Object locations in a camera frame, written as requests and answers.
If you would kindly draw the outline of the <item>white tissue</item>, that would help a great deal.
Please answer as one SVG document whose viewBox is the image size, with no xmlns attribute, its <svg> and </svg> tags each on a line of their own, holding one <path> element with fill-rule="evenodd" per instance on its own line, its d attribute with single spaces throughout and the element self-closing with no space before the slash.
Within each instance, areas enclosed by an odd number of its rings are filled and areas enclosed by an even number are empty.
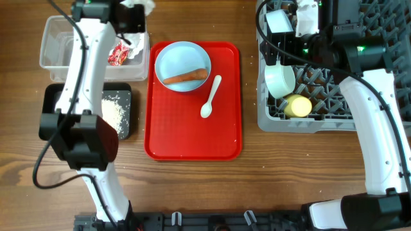
<svg viewBox="0 0 411 231">
<path fill-rule="evenodd" d="M 120 2 L 124 6 L 131 8 L 141 4 L 144 6 L 144 15 L 148 16 L 155 8 L 153 0 L 123 0 Z M 144 48 L 144 35 L 143 33 L 126 33 L 125 38 L 131 42 L 130 45 L 125 44 L 128 48 L 128 59 L 134 59 L 134 57 Z"/>
</svg>

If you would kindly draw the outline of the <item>small light blue bowl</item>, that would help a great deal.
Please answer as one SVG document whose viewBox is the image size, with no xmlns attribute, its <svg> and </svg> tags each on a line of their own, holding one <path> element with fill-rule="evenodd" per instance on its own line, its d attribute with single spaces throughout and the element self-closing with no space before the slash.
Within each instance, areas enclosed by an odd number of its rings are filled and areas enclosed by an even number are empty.
<svg viewBox="0 0 411 231">
<path fill-rule="evenodd" d="M 266 13 L 268 27 L 272 33 L 293 32 L 290 20 L 284 10 L 276 10 Z"/>
</svg>

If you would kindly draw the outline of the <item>mint green bowl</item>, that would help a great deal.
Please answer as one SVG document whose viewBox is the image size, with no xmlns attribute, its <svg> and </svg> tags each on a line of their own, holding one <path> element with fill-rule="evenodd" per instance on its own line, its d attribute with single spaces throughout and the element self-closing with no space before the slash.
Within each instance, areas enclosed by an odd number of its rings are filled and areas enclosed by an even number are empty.
<svg viewBox="0 0 411 231">
<path fill-rule="evenodd" d="M 290 65 L 267 65 L 264 70 L 265 82 L 271 96 L 275 99 L 283 98 L 294 91 L 295 73 Z"/>
</svg>

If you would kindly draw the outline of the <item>red snack wrapper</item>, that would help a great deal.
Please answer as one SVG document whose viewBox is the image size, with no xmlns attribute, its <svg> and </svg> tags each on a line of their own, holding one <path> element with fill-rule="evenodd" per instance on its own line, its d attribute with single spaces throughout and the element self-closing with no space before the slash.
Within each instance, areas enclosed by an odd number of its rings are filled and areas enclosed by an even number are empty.
<svg viewBox="0 0 411 231">
<path fill-rule="evenodd" d="M 123 42 L 119 42 L 116 47 L 111 51 L 108 57 L 108 63 L 112 66 L 120 66 L 127 59 L 130 48 L 124 45 Z"/>
</svg>

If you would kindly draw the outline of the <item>yellow plastic cup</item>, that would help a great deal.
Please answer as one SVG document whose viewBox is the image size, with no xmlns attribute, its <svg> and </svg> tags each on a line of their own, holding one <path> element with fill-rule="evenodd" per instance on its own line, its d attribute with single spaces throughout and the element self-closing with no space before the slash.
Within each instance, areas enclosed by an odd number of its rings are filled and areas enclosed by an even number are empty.
<svg viewBox="0 0 411 231">
<path fill-rule="evenodd" d="M 288 117 L 306 117 L 312 110 L 311 101 L 298 94 L 288 96 L 286 102 L 284 113 Z"/>
</svg>

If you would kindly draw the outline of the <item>large light blue plate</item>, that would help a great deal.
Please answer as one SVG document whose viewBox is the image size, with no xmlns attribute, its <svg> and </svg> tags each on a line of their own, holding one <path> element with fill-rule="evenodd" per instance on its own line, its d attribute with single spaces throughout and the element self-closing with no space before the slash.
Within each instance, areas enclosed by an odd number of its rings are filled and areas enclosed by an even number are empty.
<svg viewBox="0 0 411 231">
<path fill-rule="evenodd" d="M 180 81 L 166 84 L 168 78 L 187 74 L 198 69 L 207 73 L 203 80 Z M 204 48 L 193 42 L 174 42 L 160 51 L 155 59 L 155 73 L 158 80 L 175 92 L 190 92 L 201 87 L 211 73 L 211 59 Z"/>
</svg>

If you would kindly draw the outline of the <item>orange carrot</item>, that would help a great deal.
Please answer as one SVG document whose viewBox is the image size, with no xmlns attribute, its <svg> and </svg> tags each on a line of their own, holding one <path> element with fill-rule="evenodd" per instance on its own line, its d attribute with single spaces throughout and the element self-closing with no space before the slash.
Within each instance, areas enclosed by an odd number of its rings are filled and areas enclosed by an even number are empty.
<svg viewBox="0 0 411 231">
<path fill-rule="evenodd" d="M 170 85 L 174 83 L 181 83 L 185 81 L 198 81 L 205 80 L 208 77 L 208 71 L 206 69 L 196 69 L 189 73 L 180 74 L 163 80 L 165 85 Z"/>
</svg>

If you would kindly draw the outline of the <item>white rice pile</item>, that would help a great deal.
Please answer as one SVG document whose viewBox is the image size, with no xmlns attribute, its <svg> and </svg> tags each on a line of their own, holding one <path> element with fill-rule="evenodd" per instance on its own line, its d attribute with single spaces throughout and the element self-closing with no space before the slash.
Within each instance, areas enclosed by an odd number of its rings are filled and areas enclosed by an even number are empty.
<svg viewBox="0 0 411 231">
<path fill-rule="evenodd" d="M 123 123 L 125 122 L 125 109 L 118 100 L 103 99 L 101 102 L 103 120 L 107 122 L 118 135 L 123 133 Z"/>
</svg>

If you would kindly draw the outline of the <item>white plastic spoon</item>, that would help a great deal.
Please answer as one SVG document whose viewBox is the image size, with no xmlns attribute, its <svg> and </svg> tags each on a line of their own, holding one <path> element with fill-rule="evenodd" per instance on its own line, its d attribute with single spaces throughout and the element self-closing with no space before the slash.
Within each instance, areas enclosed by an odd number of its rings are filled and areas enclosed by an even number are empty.
<svg viewBox="0 0 411 231">
<path fill-rule="evenodd" d="M 212 101 L 213 101 L 213 98 L 216 94 L 216 91 L 218 90 L 218 88 L 221 84 L 221 81 L 222 81 L 222 77 L 220 75 L 216 75 L 214 77 L 213 84 L 212 84 L 212 87 L 211 87 L 211 90 L 210 90 L 210 93 L 209 93 L 209 97 L 208 97 L 207 101 L 202 105 L 202 108 L 200 110 L 200 116 L 202 118 L 208 118 L 211 115 L 212 110 L 213 110 Z"/>
</svg>

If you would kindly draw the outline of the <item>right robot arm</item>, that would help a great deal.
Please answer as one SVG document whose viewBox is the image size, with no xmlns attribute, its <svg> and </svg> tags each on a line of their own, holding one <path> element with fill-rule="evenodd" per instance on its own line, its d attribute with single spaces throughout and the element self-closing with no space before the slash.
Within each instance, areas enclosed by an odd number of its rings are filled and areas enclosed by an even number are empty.
<svg viewBox="0 0 411 231">
<path fill-rule="evenodd" d="M 258 125 L 354 131 L 361 194 L 276 212 L 276 228 L 410 226 L 410 2 L 259 1 Z"/>
</svg>

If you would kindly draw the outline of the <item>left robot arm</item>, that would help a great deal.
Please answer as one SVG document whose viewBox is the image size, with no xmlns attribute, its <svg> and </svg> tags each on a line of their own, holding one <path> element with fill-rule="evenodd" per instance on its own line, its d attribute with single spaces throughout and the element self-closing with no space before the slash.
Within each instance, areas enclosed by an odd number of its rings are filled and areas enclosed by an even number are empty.
<svg viewBox="0 0 411 231">
<path fill-rule="evenodd" d="M 145 7 L 134 1 L 75 1 L 67 15 L 50 5 L 74 30 L 66 82 L 53 112 L 42 113 L 39 137 L 46 142 L 34 165 L 32 180 L 39 189 L 60 187 L 82 178 L 96 206 L 97 230 L 142 230 L 131 202 L 119 184 L 114 166 L 117 131 L 102 118 L 101 101 L 109 51 L 116 38 L 146 30 Z M 38 181 L 47 150 L 67 162 L 76 175 L 53 185 Z"/>
</svg>

